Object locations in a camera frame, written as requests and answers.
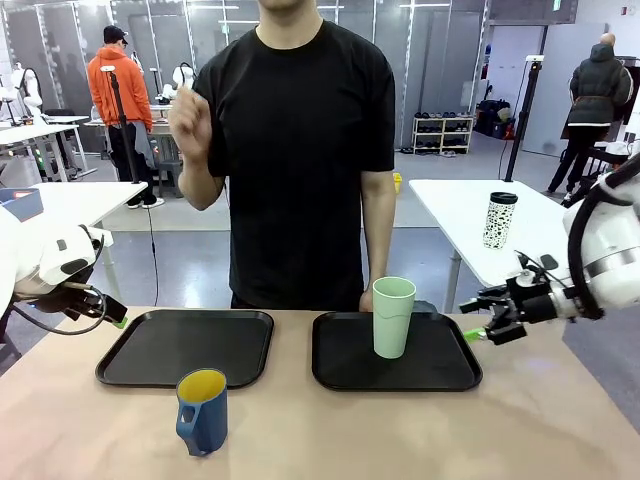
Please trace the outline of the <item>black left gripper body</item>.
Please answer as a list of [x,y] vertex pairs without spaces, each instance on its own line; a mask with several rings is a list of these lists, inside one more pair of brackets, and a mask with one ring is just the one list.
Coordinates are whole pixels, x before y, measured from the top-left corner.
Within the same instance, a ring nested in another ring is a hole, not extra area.
[[62,312],[73,320],[86,316],[102,320],[106,315],[106,297],[93,286],[77,282],[62,284]]

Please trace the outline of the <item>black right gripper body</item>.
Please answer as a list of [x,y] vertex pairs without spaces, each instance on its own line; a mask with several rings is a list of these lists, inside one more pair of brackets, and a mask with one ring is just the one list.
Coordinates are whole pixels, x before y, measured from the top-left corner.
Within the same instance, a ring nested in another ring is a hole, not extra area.
[[506,318],[509,321],[536,324],[556,318],[556,307],[548,284],[508,284],[507,292],[509,300]]

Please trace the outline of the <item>person's right hand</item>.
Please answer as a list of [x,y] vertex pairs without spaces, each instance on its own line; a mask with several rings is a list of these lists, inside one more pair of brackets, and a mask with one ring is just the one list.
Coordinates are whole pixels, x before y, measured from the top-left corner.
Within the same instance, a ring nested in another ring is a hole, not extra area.
[[169,111],[169,127],[186,162],[205,165],[212,139],[207,100],[188,88],[180,88]]

